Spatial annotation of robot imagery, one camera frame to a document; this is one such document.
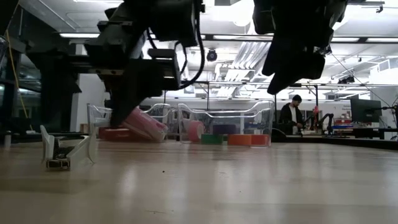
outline yellow cable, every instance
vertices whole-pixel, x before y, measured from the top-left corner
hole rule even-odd
[[[8,30],[6,31],[6,36],[7,36],[7,41],[8,41],[8,44],[9,44],[8,49],[9,49],[10,58],[11,58],[12,71],[14,72],[14,77],[15,77],[15,85],[16,85],[16,87],[17,87],[17,89],[18,89],[18,92],[19,92],[19,98],[21,99],[21,104],[22,104],[22,108],[24,109],[25,117],[26,117],[26,119],[28,119],[29,116],[27,115],[27,112],[26,112],[26,108],[25,108],[25,104],[24,104],[24,99],[22,98],[22,94],[21,94],[20,91],[19,91],[18,76],[17,76],[17,71],[16,71],[16,69],[15,69],[15,65],[14,65],[14,57],[12,56],[12,49],[11,49],[11,43],[10,43],[10,36],[9,36]]]

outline cable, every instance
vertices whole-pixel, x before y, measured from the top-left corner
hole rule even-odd
[[[180,90],[194,84],[198,78],[200,77],[204,67],[205,67],[205,47],[203,46],[203,41],[201,39],[201,34],[200,34],[200,10],[199,9],[195,9],[195,20],[197,21],[196,24],[196,32],[197,32],[197,38],[198,38],[198,42],[199,42],[199,48],[200,48],[200,67],[198,70],[198,73],[190,80],[187,81],[186,83],[184,83],[183,85],[180,86]]]
[[[344,65],[343,65],[343,63],[342,62],[340,62],[340,60],[338,60],[338,58],[336,58],[336,56],[334,55],[334,54],[331,54],[336,60],[337,60],[337,62],[341,65],[341,66],[343,66],[343,68],[345,69],[345,70],[347,70],[360,84],[362,84],[363,86],[365,86],[365,88],[367,88],[371,93],[373,93],[373,95],[374,96],[376,96],[377,98],[379,98],[381,101],[383,101],[388,107],[392,107],[389,103],[387,103],[385,100],[383,100],[380,96],[378,96],[377,94],[375,94],[369,87],[367,87],[363,82],[361,82],[361,80],[359,80],[358,78],[356,78],[356,76],[354,75],[354,73],[353,72],[351,72],[348,68],[346,68]],[[395,122],[395,124],[396,124],[396,126],[397,126],[397,120],[396,120],[396,117],[395,116],[393,116],[393,118],[394,118],[394,122]]]
[[[174,44],[174,51],[177,49],[177,45],[178,45],[178,44],[181,44],[181,42],[177,41],[177,42]],[[182,66],[182,69],[181,69],[181,71],[180,71],[180,74],[182,75],[182,73],[185,71],[185,69],[186,69],[186,67],[187,67],[188,58],[187,58],[187,50],[186,50],[186,48],[185,48],[183,45],[181,45],[181,46],[182,46],[182,51],[183,51],[184,56],[185,56],[184,65]]]
[[[12,56],[10,35],[8,33],[8,30],[6,31],[6,36],[7,36],[7,41],[8,41],[8,44],[9,44],[8,49],[9,49],[9,54],[10,54],[10,59],[11,59],[12,71],[14,72],[14,77],[15,77],[15,86],[17,87],[18,92],[19,92],[19,98],[21,99],[21,104],[22,104],[22,108],[24,109],[25,117],[26,117],[26,119],[28,119],[29,116],[27,115],[27,111],[26,111],[25,104],[24,104],[24,99],[22,99],[22,93],[20,93],[20,91],[19,91],[18,76],[17,76],[17,71],[15,69],[14,57]]]
[[[147,29],[147,36],[148,36],[148,40],[150,45],[152,46],[153,49],[157,49],[154,40],[152,39],[152,37],[150,36],[150,32],[149,32],[149,28]]]

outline orange block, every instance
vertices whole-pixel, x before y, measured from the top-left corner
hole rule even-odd
[[[250,146],[250,134],[230,134],[228,135],[228,144],[232,146]]]
[[[267,146],[269,142],[268,134],[252,134],[251,144],[253,146]]]

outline black cable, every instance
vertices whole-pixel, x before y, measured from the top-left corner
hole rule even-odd
[[[380,96],[378,96],[377,94],[375,94],[369,87],[367,87],[363,82],[361,82],[361,80],[359,80],[358,78],[356,78],[356,76],[354,75],[354,73],[353,72],[351,72],[350,70],[348,70],[348,68],[346,68],[343,64],[342,64],[342,62],[340,62],[340,60],[338,60],[337,58],[336,58],[336,56],[334,55],[334,54],[331,54],[336,60],[337,60],[337,62],[341,65],[341,66],[343,66],[343,68],[345,69],[345,70],[347,70],[360,84],[362,84],[363,86],[365,86],[365,88],[367,88],[371,93],[373,93],[373,95],[375,95],[377,98],[379,98],[381,101],[383,101],[388,107],[392,107],[389,103],[387,103],[385,100],[383,100]],[[396,117],[395,116],[393,116],[393,118],[394,118],[394,122],[395,122],[395,124],[396,124],[396,126],[397,126],[397,120],[396,120]]]
[[[178,44],[181,44],[181,42],[177,41],[177,42],[174,44],[174,51],[177,49],[177,45],[178,45]],[[182,75],[182,73],[185,71],[185,69],[186,69],[186,67],[187,67],[187,64],[188,64],[188,57],[187,57],[187,50],[186,50],[186,48],[185,48],[183,45],[181,45],[181,46],[182,46],[182,51],[183,51],[184,56],[185,56],[184,65],[182,66],[182,69],[181,69],[181,71],[180,71],[180,74]]]
[[[198,78],[200,77],[204,67],[205,67],[205,47],[203,46],[203,41],[201,39],[201,34],[200,34],[200,10],[195,9],[195,20],[197,22],[196,24],[196,32],[197,32],[197,38],[199,42],[199,48],[200,48],[200,67],[198,70],[198,73],[190,80],[184,83],[183,85],[180,86],[180,90],[194,84]]]
[[[152,37],[150,36],[150,32],[149,32],[149,28],[147,29],[147,36],[148,36],[148,40],[150,45],[152,46],[153,49],[157,49],[154,40],[152,39]]]

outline security camera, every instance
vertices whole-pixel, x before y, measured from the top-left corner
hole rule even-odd
[[[217,53],[215,49],[210,49],[207,53],[207,61],[214,62],[217,60]]]

